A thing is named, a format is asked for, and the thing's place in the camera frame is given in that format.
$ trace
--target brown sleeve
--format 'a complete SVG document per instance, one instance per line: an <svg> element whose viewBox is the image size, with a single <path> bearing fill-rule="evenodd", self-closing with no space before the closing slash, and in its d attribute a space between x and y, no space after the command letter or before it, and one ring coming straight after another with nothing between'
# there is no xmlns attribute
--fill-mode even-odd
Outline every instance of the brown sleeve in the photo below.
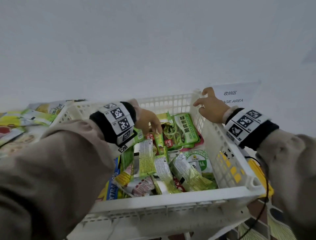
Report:
<svg viewBox="0 0 316 240"><path fill-rule="evenodd" d="M113 156L103 139L94 122L74 120L1 159L1 240L64 239L113 174Z"/></svg>
<svg viewBox="0 0 316 240"><path fill-rule="evenodd" d="M274 200L284 211L296 238L316 235L316 139L273 131L257 153L269 168Z"/></svg>

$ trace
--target person's right hand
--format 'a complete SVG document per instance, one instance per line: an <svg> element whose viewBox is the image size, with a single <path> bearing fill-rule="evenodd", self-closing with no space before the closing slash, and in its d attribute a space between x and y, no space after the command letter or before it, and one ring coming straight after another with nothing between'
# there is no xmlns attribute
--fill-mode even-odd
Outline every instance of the person's right hand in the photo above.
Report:
<svg viewBox="0 0 316 240"><path fill-rule="evenodd" d="M202 95L206 98L199 98L193 103L193 106L204 105L199 108L200 114L212 123L223 123L223 116L230 107L215 97L212 87L207 87L203 90Z"/></svg>

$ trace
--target white paper sign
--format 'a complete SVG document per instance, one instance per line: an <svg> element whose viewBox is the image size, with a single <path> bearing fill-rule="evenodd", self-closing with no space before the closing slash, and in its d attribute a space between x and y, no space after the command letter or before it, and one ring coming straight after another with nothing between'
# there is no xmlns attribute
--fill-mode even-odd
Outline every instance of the white paper sign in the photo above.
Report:
<svg viewBox="0 0 316 240"><path fill-rule="evenodd" d="M248 107L261 81L212 86L215 96L228 106Z"/></svg>

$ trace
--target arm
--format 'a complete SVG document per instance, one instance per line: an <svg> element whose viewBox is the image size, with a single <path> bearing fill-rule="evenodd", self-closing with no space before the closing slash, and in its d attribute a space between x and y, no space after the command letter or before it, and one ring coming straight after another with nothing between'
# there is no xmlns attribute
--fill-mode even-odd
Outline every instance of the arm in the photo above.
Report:
<svg viewBox="0 0 316 240"><path fill-rule="evenodd" d="M215 97L212 88L204 89L207 98L193 105L204 105L199 112L214 123L228 123L241 109L230 108ZM297 239L310 239L316 233L316 139L294 135L267 121L241 143L257 151L269 169L275 199Z"/></svg>
<svg viewBox="0 0 316 240"><path fill-rule="evenodd" d="M135 106L145 134L155 114ZM0 161L1 239L64 239L93 206L113 174L106 123L73 120Z"/></svg>

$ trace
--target plastic basket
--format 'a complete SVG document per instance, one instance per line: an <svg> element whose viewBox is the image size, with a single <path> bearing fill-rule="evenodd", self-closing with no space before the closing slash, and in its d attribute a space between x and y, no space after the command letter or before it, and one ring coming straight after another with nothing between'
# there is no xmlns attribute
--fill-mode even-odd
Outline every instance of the plastic basket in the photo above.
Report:
<svg viewBox="0 0 316 240"><path fill-rule="evenodd" d="M69 239L151 239L205 228L218 232L249 217L247 204L265 189L238 147L225 136L223 126L205 120L192 106L199 97L201 92L196 90L192 94L142 98L138 103L156 114L191 114L204 138L219 189L97 202ZM51 126L88 119L104 103L68 105Z"/></svg>

